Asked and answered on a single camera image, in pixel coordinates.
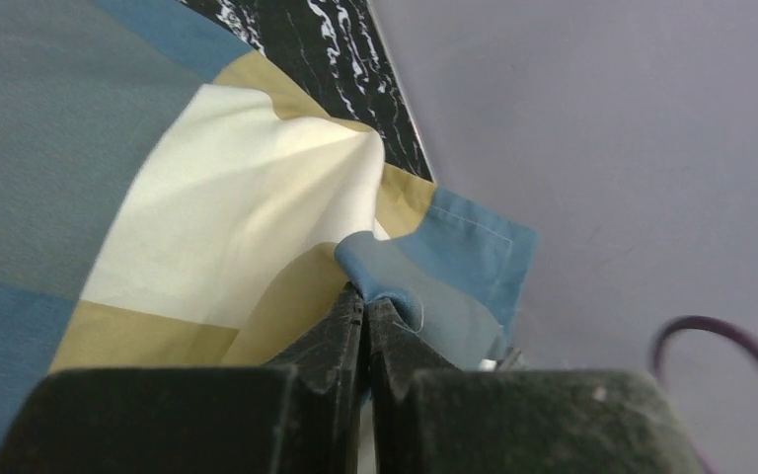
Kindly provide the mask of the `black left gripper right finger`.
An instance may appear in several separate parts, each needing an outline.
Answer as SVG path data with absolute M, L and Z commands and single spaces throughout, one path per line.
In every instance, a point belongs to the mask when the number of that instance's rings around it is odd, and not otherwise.
M 649 377 L 608 370 L 464 371 L 383 299 L 366 309 L 380 473 L 699 473 Z

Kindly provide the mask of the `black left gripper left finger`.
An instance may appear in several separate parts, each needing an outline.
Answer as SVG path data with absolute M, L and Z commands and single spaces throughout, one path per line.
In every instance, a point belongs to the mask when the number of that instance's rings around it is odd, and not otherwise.
M 41 381 L 0 445 L 0 473 L 352 473 L 364 302 L 258 366 L 72 369 Z

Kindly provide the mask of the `blue beige white pillowcase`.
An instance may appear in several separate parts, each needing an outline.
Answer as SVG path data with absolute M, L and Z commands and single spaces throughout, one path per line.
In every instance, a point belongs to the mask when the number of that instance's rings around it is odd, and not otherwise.
M 534 244 L 173 1 L 0 1 L 0 445 L 54 373 L 258 366 L 347 285 L 501 367 Z

